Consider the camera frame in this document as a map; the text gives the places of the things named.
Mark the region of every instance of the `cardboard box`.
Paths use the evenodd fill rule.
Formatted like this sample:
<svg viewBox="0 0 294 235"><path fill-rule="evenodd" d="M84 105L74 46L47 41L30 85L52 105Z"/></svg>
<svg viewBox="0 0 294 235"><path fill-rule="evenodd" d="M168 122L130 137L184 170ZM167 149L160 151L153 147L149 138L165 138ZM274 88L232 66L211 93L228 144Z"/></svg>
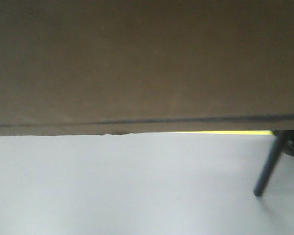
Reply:
<svg viewBox="0 0 294 235"><path fill-rule="evenodd" d="M0 1L0 135L294 129L294 1Z"/></svg>

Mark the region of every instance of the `white floor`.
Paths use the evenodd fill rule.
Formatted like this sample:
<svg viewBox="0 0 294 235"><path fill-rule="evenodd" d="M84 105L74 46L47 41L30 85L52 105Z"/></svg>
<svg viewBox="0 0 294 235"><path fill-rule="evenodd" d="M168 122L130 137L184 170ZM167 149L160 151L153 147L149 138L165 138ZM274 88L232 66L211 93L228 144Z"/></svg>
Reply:
<svg viewBox="0 0 294 235"><path fill-rule="evenodd" d="M273 136L0 137L0 235L294 235L294 158Z"/></svg>

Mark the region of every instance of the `cardboard surface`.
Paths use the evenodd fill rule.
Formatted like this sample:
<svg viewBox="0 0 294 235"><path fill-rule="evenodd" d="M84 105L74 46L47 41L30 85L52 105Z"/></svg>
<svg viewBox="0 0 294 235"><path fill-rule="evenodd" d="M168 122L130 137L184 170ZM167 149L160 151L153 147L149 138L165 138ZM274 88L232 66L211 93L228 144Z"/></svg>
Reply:
<svg viewBox="0 0 294 235"><path fill-rule="evenodd" d="M294 1L0 1L0 135L294 129L143 123L283 115Z"/></svg>

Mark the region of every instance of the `yellow object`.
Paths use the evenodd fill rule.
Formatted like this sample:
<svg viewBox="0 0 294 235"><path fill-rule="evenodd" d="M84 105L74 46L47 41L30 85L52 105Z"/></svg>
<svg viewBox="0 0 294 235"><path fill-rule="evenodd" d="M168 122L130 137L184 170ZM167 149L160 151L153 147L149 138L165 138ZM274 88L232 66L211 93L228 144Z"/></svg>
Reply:
<svg viewBox="0 0 294 235"><path fill-rule="evenodd" d="M179 131L179 133L234 134L234 135L272 135L271 131Z"/></svg>

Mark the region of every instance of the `chair leg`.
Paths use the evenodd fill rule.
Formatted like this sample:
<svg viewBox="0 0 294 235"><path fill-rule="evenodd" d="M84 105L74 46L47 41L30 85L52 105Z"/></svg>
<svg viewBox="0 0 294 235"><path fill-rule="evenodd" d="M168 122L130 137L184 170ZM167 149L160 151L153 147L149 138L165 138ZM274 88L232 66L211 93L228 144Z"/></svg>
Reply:
<svg viewBox="0 0 294 235"><path fill-rule="evenodd" d="M270 179L271 174L280 158L281 152L288 140L289 131L281 131L276 137L271 151L268 155L264 168L260 174L256 187L254 189L254 194L256 197L261 197L266 188L266 185Z"/></svg>

